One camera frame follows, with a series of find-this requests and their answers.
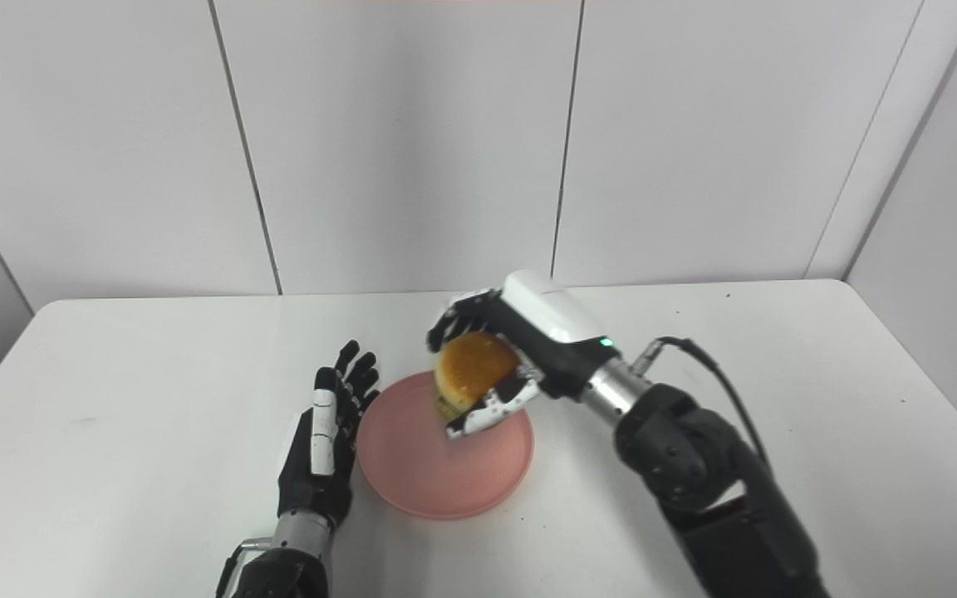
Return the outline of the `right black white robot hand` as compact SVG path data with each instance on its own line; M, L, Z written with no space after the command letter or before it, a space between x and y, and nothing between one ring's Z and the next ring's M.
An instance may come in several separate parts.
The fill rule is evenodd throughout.
M489 430L545 394L581 401L631 368L603 326L566 288L535 270L517 270L501 287L453 298L426 334L432 353L470 332L491 333L520 360L479 391L470 406L445 425L450 439Z

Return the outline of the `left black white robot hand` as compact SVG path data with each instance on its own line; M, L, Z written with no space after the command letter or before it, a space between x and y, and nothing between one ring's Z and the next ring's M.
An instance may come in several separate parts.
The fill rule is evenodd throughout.
M351 477L362 417L380 391L375 353L348 341L334 365L317 370L312 406L297 421L278 474L277 515L308 511L341 525L353 503Z

